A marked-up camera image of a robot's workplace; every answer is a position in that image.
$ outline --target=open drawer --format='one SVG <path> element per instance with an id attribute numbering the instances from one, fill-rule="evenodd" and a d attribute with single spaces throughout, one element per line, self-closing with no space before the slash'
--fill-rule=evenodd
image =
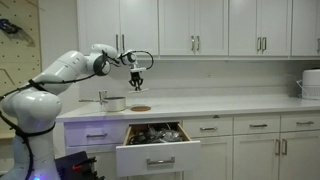
<path id="1" fill-rule="evenodd" d="M 129 145 L 130 140 L 153 125 L 170 126 L 182 141 Z M 191 141 L 179 123 L 130 125 L 122 146 L 116 147 L 118 177 L 192 170 L 199 165 L 200 141 Z"/>

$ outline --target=drawer front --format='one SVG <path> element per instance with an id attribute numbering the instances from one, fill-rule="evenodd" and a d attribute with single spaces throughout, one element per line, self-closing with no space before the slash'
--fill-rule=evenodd
<path id="1" fill-rule="evenodd" d="M 125 123 L 113 121 L 65 123 L 66 146 L 120 144 L 127 127 Z"/>
<path id="2" fill-rule="evenodd" d="M 233 118 L 203 117 L 183 121 L 183 128 L 190 137 L 232 135 Z"/>
<path id="3" fill-rule="evenodd" d="M 234 117 L 234 134 L 280 132 L 280 116 Z"/>
<path id="4" fill-rule="evenodd" d="M 200 141 L 118 146 L 117 175 L 135 176 L 196 169 Z"/>
<path id="5" fill-rule="evenodd" d="M 320 114 L 281 116 L 281 132 L 320 129 Z"/>

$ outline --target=robotic arm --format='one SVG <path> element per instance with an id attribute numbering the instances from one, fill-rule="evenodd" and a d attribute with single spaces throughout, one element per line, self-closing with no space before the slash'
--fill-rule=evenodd
<path id="1" fill-rule="evenodd" d="M 56 95 L 68 89 L 71 83 L 95 75 L 107 75 L 111 65 L 130 66 L 132 79 L 129 82 L 136 90 L 141 90 L 143 79 L 139 73 L 150 69 L 152 65 L 149 68 L 139 67 L 134 55 L 136 52 L 140 51 L 118 55 L 113 47 L 103 44 L 93 45 L 89 56 L 70 51 L 30 79 L 29 84 L 1 96 L 4 112 L 17 118 L 18 125 L 11 123 L 0 111 L 0 117 L 16 130 L 13 140 L 15 165 L 8 173 L 0 176 L 0 180 L 60 180 L 52 139 L 55 119 L 62 108 L 60 98 Z M 89 76 L 77 79 L 81 74 Z"/>

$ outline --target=white countertop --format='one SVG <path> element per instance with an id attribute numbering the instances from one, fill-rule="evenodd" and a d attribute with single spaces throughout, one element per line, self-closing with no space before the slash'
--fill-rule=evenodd
<path id="1" fill-rule="evenodd" d="M 92 102 L 60 115 L 57 122 L 320 111 L 320 101 L 318 100 L 306 100 L 284 95 L 136 98 L 127 99 L 126 104 L 127 108 L 123 111 L 105 112 L 99 102 Z M 150 106 L 151 110 L 131 111 L 130 109 L 135 106 Z"/>

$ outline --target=upper cabinet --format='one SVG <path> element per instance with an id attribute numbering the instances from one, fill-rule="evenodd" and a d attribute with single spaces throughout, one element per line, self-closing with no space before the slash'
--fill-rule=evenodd
<path id="1" fill-rule="evenodd" d="M 292 55 L 318 56 L 320 0 L 293 0 Z"/>
<path id="2" fill-rule="evenodd" d="M 97 43 L 159 54 L 157 0 L 78 0 L 78 22 L 84 54 Z"/>
<path id="3" fill-rule="evenodd" d="M 159 0 L 161 55 L 228 55 L 228 0 Z"/>
<path id="4" fill-rule="evenodd" d="M 291 3 L 230 0 L 229 55 L 289 56 Z"/>

